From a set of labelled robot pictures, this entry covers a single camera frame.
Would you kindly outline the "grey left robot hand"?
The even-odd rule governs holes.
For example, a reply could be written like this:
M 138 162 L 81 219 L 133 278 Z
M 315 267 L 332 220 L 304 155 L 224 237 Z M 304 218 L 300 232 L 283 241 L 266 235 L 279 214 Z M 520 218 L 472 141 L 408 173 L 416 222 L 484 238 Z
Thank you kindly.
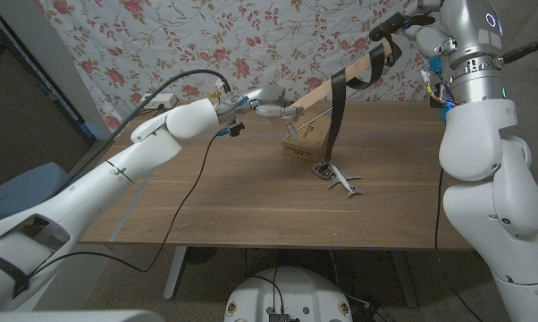
M 220 123 L 236 121 L 241 114 L 250 112 L 269 119 L 273 123 L 277 120 L 296 122 L 304 110 L 305 108 L 302 106 L 295 106 L 287 97 L 287 91 L 278 85 L 252 89 L 245 94 L 220 98 L 215 105 Z

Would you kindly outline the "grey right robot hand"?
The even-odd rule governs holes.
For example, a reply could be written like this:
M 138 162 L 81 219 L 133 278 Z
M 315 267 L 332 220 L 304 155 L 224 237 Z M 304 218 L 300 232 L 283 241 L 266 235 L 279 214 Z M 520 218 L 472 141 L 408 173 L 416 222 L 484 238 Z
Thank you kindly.
M 437 12 L 439 28 L 409 24 L 405 36 L 426 58 L 444 56 L 448 86 L 456 103 L 503 99 L 503 30 L 493 5 L 484 0 L 419 1 L 406 16 Z

